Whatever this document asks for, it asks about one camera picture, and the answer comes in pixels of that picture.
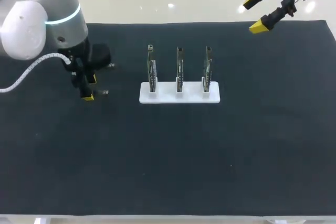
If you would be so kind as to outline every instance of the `white stand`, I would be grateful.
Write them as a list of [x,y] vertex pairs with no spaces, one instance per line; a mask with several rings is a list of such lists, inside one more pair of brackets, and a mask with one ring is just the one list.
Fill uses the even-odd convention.
[[183,82],[183,92],[177,92],[177,82],[156,81],[156,92],[151,93],[148,82],[141,83],[139,101],[142,104],[162,103],[219,103],[218,82],[212,81],[209,92],[203,91],[202,81]]

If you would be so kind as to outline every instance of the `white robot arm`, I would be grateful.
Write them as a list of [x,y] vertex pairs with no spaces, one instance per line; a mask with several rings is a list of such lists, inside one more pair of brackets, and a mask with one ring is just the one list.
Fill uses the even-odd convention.
[[0,56],[31,60],[44,48],[65,55],[72,84],[86,101],[95,71],[111,63],[107,45],[91,45],[78,0],[0,0]]

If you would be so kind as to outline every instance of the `black mat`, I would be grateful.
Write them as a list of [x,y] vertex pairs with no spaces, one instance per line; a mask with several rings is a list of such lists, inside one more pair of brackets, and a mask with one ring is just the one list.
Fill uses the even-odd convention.
[[[89,25],[115,48],[79,99],[60,60],[0,95],[0,214],[336,215],[336,43],[326,22]],[[222,101],[141,105],[146,47],[159,80],[201,79],[212,46]],[[0,60],[1,87],[27,62]]]

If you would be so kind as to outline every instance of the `white base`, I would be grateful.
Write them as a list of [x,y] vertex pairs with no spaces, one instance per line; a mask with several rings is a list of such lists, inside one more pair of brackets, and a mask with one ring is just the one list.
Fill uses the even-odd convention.
[[204,92],[201,81],[185,81],[183,92],[176,91],[176,82],[157,82],[156,92],[151,93],[149,83],[141,83],[140,103],[142,104],[162,104],[162,103],[219,103],[218,82],[212,81],[210,91]]

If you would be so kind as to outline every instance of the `white cable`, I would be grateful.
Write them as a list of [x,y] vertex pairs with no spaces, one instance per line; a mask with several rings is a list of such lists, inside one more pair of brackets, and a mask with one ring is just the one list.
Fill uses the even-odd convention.
[[0,89],[0,93],[8,93],[11,92],[13,89],[15,89],[17,86],[20,85],[20,83],[27,77],[27,75],[37,66],[39,65],[42,61],[46,60],[46,59],[50,59],[50,58],[61,58],[66,65],[70,65],[71,61],[64,55],[58,54],[58,53],[53,53],[53,54],[47,54],[44,55],[40,58],[38,58],[37,60],[35,60],[33,62],[33,64],[31,64],[29,66],[29,68],[27,68],[26,71],[24,71],[24,73],[20,76],[19,79],[17,79],[16,82],[14,82],[14,84],[6,89]]

